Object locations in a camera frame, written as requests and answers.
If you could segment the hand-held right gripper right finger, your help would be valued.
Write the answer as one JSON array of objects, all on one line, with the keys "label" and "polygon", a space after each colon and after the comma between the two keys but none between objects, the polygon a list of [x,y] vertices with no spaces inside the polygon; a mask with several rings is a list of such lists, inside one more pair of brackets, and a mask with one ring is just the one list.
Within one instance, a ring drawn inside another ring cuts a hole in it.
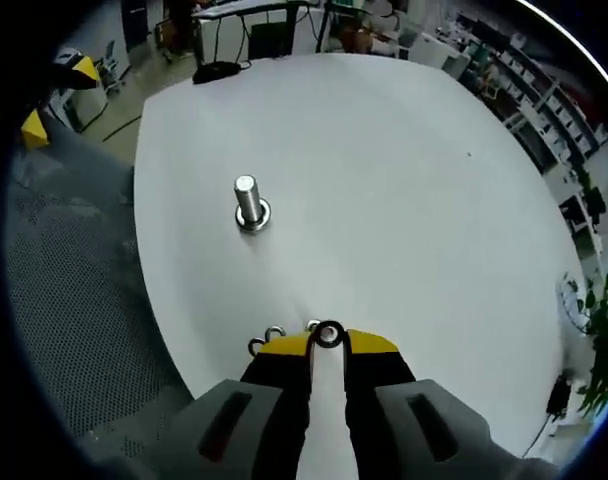
[{"label": "hand-held right gripper right finger", "polygon": [[433,380],[418,380],[388,339],[344,336],[346,424],[362,479],[504,479],[514,457],[486,420]]}]

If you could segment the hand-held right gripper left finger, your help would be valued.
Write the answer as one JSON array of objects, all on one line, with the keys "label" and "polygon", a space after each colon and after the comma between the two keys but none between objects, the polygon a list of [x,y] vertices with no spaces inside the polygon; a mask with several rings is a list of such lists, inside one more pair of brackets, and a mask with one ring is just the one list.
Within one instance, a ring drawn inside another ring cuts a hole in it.
[{"label": "hand-held right gripper left finger", "polygon": [[310,421],[310,332],[278,336],[242,377],[196,398],[173,424],[175,479],[294,479]]}]

